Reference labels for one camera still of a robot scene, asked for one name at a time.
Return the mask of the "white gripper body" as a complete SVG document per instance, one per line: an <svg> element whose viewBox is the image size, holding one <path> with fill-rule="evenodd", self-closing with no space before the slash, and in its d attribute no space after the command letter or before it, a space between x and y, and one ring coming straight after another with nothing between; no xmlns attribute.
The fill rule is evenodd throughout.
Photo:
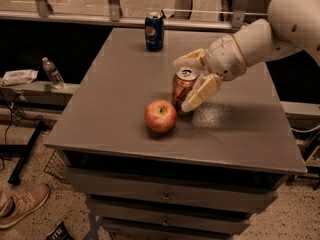
<svg viewBox="0 0 320 240"><path fill-rule="evenodd" d="M218 74L224 81L232 81L247 71L240 48L232 35L225 35L214 41L203 60L205 69Z"/></svg>

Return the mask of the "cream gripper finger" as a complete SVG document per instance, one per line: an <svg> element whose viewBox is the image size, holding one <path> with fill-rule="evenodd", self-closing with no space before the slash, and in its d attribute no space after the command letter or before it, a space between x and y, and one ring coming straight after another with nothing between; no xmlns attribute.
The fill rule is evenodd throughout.
<svg viewBox="0 0 320 240"><path fill-rule="evenodd" d="M183 55L175 59L173 62L173 65L176 68L190 67L198 71L204 71L205 67L204 67L203 58L205 57L206 53L207 53L206 49L203 49L203 48L196 49L186 55Z"/></svg>
<svg viewBox="0 0 320 240"><path fill-rule="evenodd" d="M199 107L208 98L214 96L222 84L222 78L217 74L201 74L194 83L191 91L182 102L183 112L190 112Z"/></svg>

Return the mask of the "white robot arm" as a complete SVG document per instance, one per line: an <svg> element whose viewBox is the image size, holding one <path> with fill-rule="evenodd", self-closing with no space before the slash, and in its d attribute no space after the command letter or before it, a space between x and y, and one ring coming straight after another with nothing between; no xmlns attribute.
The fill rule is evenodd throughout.
<svg viewBox="0 0 320 240"><path fill-rule="evenodd" d="M177 68L200 72L182 102L184 112L195 110L215 95L224 81L232 81L260 62L306 51L320 64L320 0L271 0L265 19L177 58Z"/></svg>

